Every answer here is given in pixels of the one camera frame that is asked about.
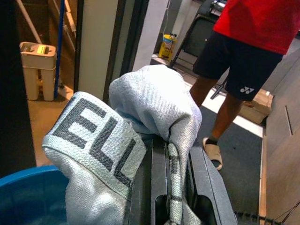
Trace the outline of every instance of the blue mop handle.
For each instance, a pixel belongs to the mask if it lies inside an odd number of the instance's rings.
[[[56,98],[58,94],[58,79],[60,75],[60,54],[61,54],[61,43],[62,43],[62,27],[64,22],[64,11],[65,11],[65,1],[60,0],[60,24],[58,27],[58,49],[57,49],[57,59],[56,59],[56,71],[55,71],[54,98]]]

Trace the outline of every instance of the cardboard box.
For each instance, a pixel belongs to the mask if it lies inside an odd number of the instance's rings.
[[[252,102],[244,102],[239,115],[256,124],[261,124],[272,110],[273,96],[269,91],[260,89]]]

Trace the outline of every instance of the red shirt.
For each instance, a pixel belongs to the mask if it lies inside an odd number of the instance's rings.
[[[286,54],[300,30],[300,0],[229,0],[214,31]]]

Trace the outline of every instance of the blue bucket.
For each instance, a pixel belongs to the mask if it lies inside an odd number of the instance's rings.
[[[0,179],[0,225],[67,225],[67,184],[52,165]]]

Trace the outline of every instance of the person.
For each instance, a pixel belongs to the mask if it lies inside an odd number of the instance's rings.
[[[228,0],[203,52],[194,64],[199,75],[190,90],[201,106],[228,69],[227,96],[203,148],[218,170],[223,166],[218,139],[251,101],[287,53],[300,30],[299,0]]]

